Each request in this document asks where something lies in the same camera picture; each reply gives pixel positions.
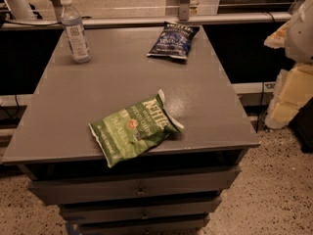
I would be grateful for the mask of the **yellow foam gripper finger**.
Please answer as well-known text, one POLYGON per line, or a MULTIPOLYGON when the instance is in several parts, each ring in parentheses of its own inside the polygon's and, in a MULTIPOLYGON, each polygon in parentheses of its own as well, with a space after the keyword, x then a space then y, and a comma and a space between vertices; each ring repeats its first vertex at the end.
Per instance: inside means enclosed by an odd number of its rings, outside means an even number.
POLYGON ((280 129, 290 123, 299 110, 313 97, 313 65, 295 64, 290 71, 277 76, 265 125, 280 129))
POLYGON ((269 35, 265 39, 264 45, 273 49, 284 48, 289 24, 289 22, 284 23, 275 32, 269 35))

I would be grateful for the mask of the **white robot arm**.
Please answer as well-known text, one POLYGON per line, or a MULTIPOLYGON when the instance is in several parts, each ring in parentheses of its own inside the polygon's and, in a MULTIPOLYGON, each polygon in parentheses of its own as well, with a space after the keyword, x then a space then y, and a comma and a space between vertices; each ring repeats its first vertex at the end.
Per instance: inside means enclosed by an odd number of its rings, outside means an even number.
POLYGON ((277 76, 273 99, 267 110, 265 125, 272 129, 290 123, 313 97, 313 0, 305 0, 291 19, 269 35, 264 45, 284 48, 294 61, 290 71, 277 76))

